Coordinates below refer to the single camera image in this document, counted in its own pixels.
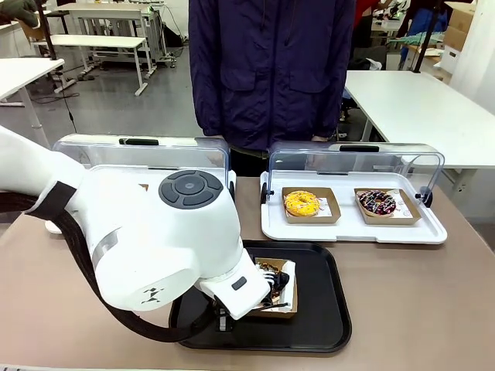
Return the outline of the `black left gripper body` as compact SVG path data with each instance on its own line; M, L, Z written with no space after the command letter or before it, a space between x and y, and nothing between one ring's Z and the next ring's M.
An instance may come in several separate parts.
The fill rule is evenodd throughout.
M279 299L283 289L289 282L289 278L290 276L282 271L269 271L265 274L265 280L270 286L270 292L265 297L266 305L273 305L275 300Z

